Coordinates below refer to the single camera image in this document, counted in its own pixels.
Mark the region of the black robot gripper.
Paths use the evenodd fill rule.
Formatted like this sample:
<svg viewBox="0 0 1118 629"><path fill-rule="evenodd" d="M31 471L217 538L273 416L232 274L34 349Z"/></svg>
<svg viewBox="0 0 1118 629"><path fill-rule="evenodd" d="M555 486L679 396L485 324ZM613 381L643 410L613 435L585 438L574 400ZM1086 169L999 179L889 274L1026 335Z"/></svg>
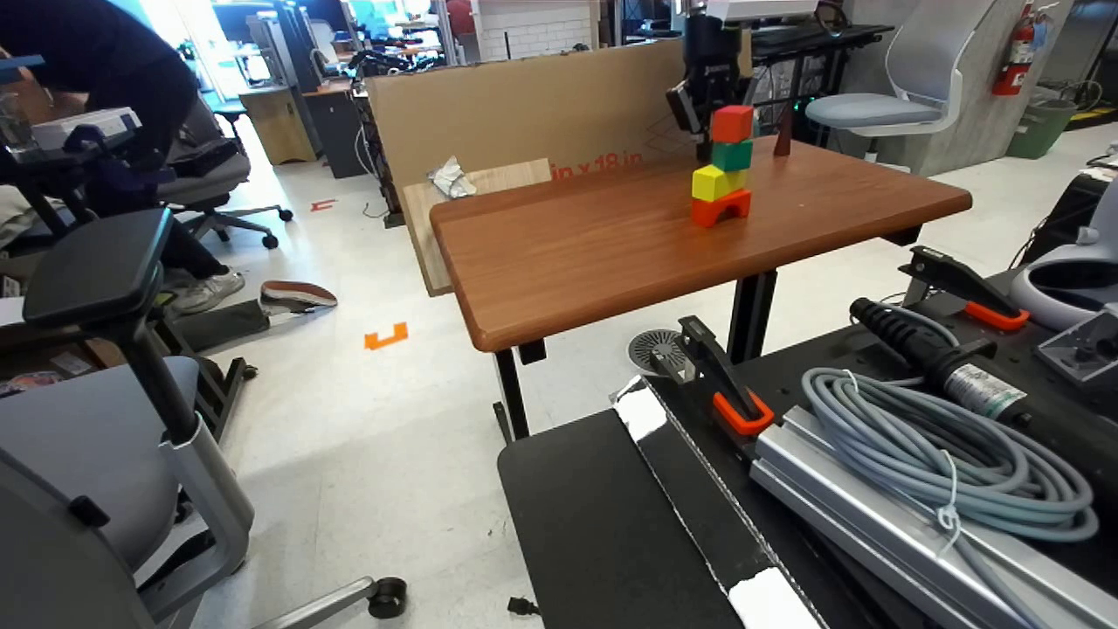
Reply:
<svg viewBox="0 0 1118 629"><path fill-rule="evenodd" d="M737 65L687 65L686 77L666 92L671 115L682 133L696 140L696 157L712 153L708 120L725 104L748 100L748 77Z"/></svg>

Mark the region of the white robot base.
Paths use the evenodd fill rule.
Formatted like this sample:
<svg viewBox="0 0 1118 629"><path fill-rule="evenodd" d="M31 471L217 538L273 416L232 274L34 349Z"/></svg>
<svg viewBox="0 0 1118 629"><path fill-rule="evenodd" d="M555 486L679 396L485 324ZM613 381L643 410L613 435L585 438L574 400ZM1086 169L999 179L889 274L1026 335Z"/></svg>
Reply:
<svg viewBox="0 0 1118 629"><path fill-rule="evenodd" d="M1036 227L1010 297L1047 330L1068 330L1118 304L1118 175L1080 172Z"/></svg>

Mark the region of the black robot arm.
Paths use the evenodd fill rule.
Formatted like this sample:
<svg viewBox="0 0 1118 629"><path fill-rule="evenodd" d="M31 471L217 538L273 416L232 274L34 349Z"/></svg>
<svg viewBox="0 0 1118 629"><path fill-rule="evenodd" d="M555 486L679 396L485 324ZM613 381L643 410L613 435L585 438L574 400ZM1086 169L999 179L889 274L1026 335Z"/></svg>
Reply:
<svg viewBox="0 0 1118 629"><path fill-rule="evenodd" d="M743 24L693 6L682 22L686 72L666 92L682 133L696 140L696 161L712 153L708 122L725 104L743 104L753 82L742 71Z"/></svg>

